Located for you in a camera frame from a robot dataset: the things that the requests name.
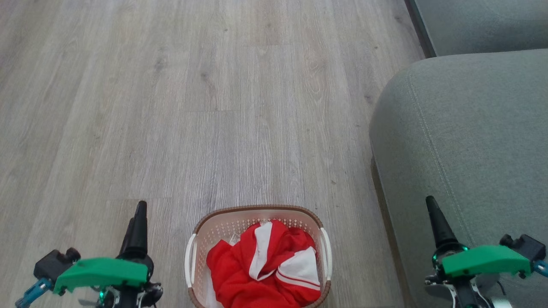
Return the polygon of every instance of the laundry basket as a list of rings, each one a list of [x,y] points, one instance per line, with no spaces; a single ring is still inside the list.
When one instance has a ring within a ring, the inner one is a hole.
[[[209,250],[221,239],[234,241],[249,226],[261,221],[279,220],[287,227],[308,232],[316,244],[316,263],[321,296],[306,308],[318,307],[331,288],[333,261],[331,243],[322,222],[311,211],[296,206],[245,206],[214,211],[198,223],[185,251],[185,278],[189,295],[198,308],[206,307],[206,258]]]

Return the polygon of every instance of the gray upholstery fabric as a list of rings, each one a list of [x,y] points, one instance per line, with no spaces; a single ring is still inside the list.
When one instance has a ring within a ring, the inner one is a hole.
[[[447,307],[423,285],[435,249],[427,195],[471,247],[505,233],[548,243],[548,50],[417,62],[384,89],[370,138],[419,307]],[[546,306],[546,278],[501,282],[519,307]]]
[[[436,55],[548,48],[547,0],[412,0]]]

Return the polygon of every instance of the clothes in basket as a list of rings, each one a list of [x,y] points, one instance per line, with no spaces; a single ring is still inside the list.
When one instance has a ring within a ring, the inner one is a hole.
[[[277,220],[252,225],[234,246],[220,241],[207,265],[224,308],[301,308],[321,294],[312,237]]]

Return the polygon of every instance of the sofa seam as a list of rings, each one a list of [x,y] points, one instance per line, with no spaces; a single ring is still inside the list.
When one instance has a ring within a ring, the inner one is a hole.
[[[441,159],[439,157],[439,153],[438,153],[436,144],[434,143],[434,141],[432,139],[432,134],[430,132],[428,124],[426,123],[426,119],[424,117],[423,110],[420,106],[418,96],[415,92],[413,84],[411,83],[411,74],[412,74],[411,71],[407,72],[407,74],[406,74],[406,83],[407,83],[407,86],[408,86],[408,88],[409,88],[409,90],[411,91],[411,94],[412,94],[411,101],[413,103],[413,107],[415,109],[416,115],[419,118],[419,125],[420,125],[421,129],[423,130],[424,137],[426,138],[426,141],[428,143],[428,146],[429,146],[429,149],[430,149],[430,154],[432,154],[432,156],[434,157],[434,160],[436,162],[436,168],[438,170],[439,176],[442,179],[443,187],[445,188],[446,193],[449,195],[449,198],[451,199],[451,201],[453,202],[453,205],[455,206],[455,210],[456,210],[456,213],[457,213],[457,216],[458,216],[457,218],[458,218],[459,225],[466,232],[466,237],[467,237],[468,241],[470,241],[470,243],[473,246],[475,246],[476,244],[475,244],[475,242],[474,242],[474,240],[473,240],[473,238],[470,234],[470,230],[468,229],[468,227],[464,223],[463,211],[460,208],[459,202],[456,200],[455,192],[453,190],[453,187],[451,186],[451,183],[449,182],[449,179],[447,177],[447,172],[445,171],[445,168],[443,168],[443,164],[442,164]]]

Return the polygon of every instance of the wooden floor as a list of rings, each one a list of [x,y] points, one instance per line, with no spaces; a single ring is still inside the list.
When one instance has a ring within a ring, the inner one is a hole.
[[[145,199],[159,308],[202,216],[266,203],[324,222],[323,307],[403,307],[368,124],[422,57],[403,0],[0,0],[0,303],[54,248],[115,256]]]

